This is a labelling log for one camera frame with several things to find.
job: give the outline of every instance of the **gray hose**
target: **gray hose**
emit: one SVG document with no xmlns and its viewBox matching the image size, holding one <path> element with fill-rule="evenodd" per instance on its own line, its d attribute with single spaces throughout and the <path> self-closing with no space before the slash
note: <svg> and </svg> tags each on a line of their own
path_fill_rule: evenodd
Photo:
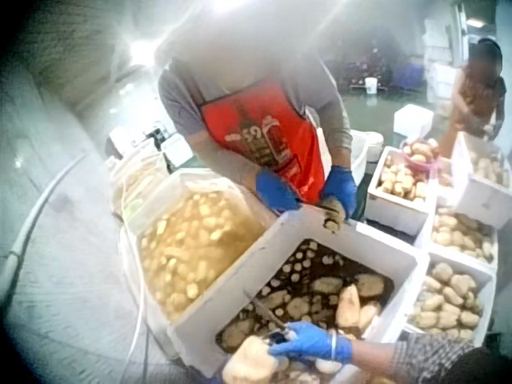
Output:
<svg viewBox="0 0 512 384">
<path fill-rule="evenodd" d="M 55 191 L 57 185 L 68 175 L 77 164 L 80 163 L 86 157 L 86 154 L 78 156 L 75 160 L 70 162 L 66 168 L 55 176 L 48 187 L 42 192 L 39 199 L 34 204 L 34 207 L 26 217 L 22 228 L 20 229 L 13 246 L 7 253 L 6 262 L 2 269 L 2 276 L 0 277 L 0 309 L 3 310 L 6 298 L 10 293 L 13 281 L 16 277 L 19 267 L 23 263 L 25 257 L 26 248 L 28 247 L 30 236 L 34 232 L 34 228 L 38 222 L 39 216 L 41 216 L 42 210 L 48 203 L 50 196 Z"/>
</svg>

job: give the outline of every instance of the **blue latex glove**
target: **blue latex glove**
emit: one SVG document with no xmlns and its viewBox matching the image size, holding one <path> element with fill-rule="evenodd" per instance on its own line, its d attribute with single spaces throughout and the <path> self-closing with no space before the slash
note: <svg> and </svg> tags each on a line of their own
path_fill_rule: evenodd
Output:
<svg viewBox="0 0 512 384">
<path fill-rule="evenodd" d="M 274 344 L 269 348 L 269 354 L 273 356 L 303 356 L 309 358 L 323 358 L 332 360 L 332 334 L 328 334 L 322 328 L 314 326 L 310 322 L 291 322 L 288 326 L 296 333 L 297 337 L 289 342 Z M 335 336 L 336 348 L 334 360 L 347 363 L 352 360 L 352 344 L 343 336 Z"/>
<path fill-rule="evenodd" d="M 357 205 L 356 192 L 352 170 L 342 166 L 332 166 L 329 176 L 320 191 L 320 199 L 334 196 L 342 204 L 346 218 L 351 218 Z"/>
<path fill-rule="evenodd" d="M 266 168 L 256 175 L 256 192 L 272 210 L 285 212 L 300 207 L 298 196 L 288 182 Z"/>
</svg>

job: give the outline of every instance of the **apron graphic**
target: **apron graphic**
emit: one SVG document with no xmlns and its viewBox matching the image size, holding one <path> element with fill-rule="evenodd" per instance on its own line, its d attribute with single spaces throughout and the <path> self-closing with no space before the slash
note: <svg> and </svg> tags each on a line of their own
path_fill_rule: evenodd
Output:
<svg viewBox="0 0 512 384">
<path fill-rule="evenodd" d="M 324 183 L 318 137 L 278 82 L 260 82 L 201 106 L 212 138 L 222 147 L 271 169 L 306 202 L 316 202 Z"/>
</svg>

